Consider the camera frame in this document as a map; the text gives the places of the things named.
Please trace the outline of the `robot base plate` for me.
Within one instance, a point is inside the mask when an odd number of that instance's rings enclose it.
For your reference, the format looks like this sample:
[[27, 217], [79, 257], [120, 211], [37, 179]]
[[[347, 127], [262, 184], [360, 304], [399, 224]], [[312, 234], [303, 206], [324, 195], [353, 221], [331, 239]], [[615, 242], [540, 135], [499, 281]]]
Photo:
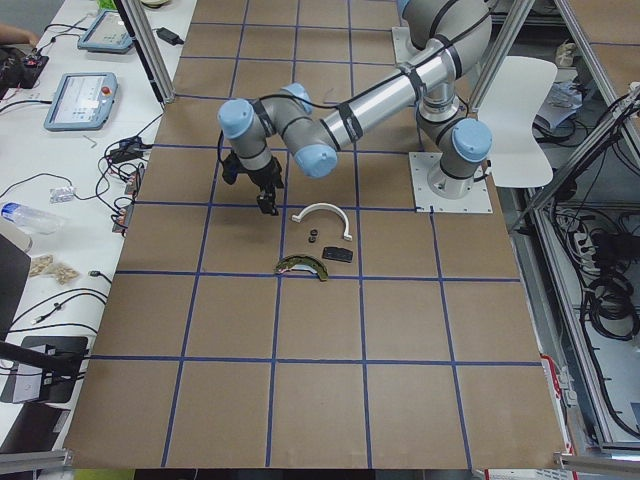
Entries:
[[409, 163], [415, 209], [424, 213], [491, 214], [493, 212], [482, 168], [478, 167], [468, 180], [444, 178], [436, 181], [441, 153], [410, 152]]
[[391, 29], [391, 37], [396, 65], [403, 63], [416, 63], [422, 58], [422, 51], [417, 49], [412, 41], [410, 29], [406, 26], [394, 26]]

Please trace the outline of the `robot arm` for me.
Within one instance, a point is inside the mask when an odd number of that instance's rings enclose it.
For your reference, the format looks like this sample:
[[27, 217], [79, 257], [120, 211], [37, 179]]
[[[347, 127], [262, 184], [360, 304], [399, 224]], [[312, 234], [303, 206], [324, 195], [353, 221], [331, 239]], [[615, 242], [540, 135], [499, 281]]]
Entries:
[[268, 215], [278, 213], [276, 192], [282, 188], [282, 167], [267, 144], [277, 135], [302, 172], [310, 178], [329, 175], [344, 147], [399, 111], [414, 107], [416, 123], [441, 151], [428, 174], [431, 190], [457, 199], [474, 181], [492, 143], [489, 127], [467, 117], [455, 82], [484, 53], [492, 30], [484, 1], [400, 1], [413, 56], [393, 72], [354, 97], [332, 106], [321, 119], [305, 88], [292, 83], [278, 92], [225, 102], [218, 111], [222, 138], [231, 145], [222, 160], [223, 180], [232, 185], [246, 175], [259, 189], [256, 202]]

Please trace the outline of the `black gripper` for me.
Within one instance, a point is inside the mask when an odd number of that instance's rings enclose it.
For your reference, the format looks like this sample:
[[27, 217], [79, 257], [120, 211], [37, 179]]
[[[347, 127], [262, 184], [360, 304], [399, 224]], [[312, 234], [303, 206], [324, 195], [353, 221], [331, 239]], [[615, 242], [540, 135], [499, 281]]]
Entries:
[[233, 185], [239, 175], [246, 174], [260, 190], [260, 195], [256, 197], [260, 211], [263, 214], [267, 214], [269, 206], [269, 214], [271, 216], [279, 215], [276, 205], [276, 190], [282, 189], [284, 183], [282, 181], [282, 167], [275, 156], [272, 156], [264, 167], [258, 170], [249, 170], [241, 164], [240, 158], [236, 153], [231, 152], [222, 161], [222, 167], [222, 176], [225, 183]]

